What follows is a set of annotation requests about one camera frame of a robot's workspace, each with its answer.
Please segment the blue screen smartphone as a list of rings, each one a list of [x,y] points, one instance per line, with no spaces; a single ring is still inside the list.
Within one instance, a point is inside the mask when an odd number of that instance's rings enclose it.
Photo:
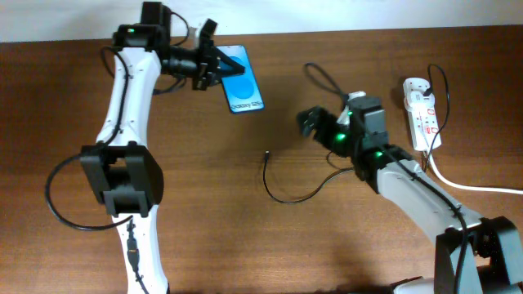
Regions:
[[[265,108],[253,67],[246,48],[243,45],[218,47],[228,57],[244,67],[244,73],[222,79],[222,88],[226,95],[230,112],[242,114]]]

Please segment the white power strip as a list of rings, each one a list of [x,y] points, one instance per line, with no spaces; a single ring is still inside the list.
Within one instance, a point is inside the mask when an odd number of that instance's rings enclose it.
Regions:
[[[406,78],[403,83],[404,104],[409,119],[410,134],[412,137],[413,148],[416,151],[428,152],[441,145],[440,130],[436,119],[435,96],[434,105],[429,107],[413,107],[408,102],[411,91],[424,91],[429,89],[429,82],[423,78]]]

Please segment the white charger plug adapter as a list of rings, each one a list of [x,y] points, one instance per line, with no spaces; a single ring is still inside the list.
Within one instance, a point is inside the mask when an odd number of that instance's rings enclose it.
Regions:
[[[425,96],[424,91],[411,91],[408,97],[408,102],[413,107],[429,107],[434,105],[434,95],[429,94],[428,96]]]

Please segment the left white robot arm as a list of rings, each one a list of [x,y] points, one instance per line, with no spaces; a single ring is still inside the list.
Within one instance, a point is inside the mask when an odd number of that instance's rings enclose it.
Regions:
[[[84,145],[80,163],[99,204],[111,217],[123,249],[129,293],[168,293],[161,264],[157,215],[163,171],[147,147],[152,98],[161,75],[190,78],[196,91],[243,74],[245,68],[212,40],[217,23],[206,20],[195,47],[171,42],[173,11],[144,2],[136,24],[113,34],[114,85],[110,106],[94,145]]]

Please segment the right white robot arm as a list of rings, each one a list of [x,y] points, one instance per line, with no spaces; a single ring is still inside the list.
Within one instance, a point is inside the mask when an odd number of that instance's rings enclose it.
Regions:
[[[393,202],[435,244],[431,278],[410,278],[393,293],[520,293],[522,244],[505,216],[487,218],[462,205],[389,142],[379,98],[346,99],[347,122],[316,106],[297,115],[304,136],[351,160],[355,174]]]

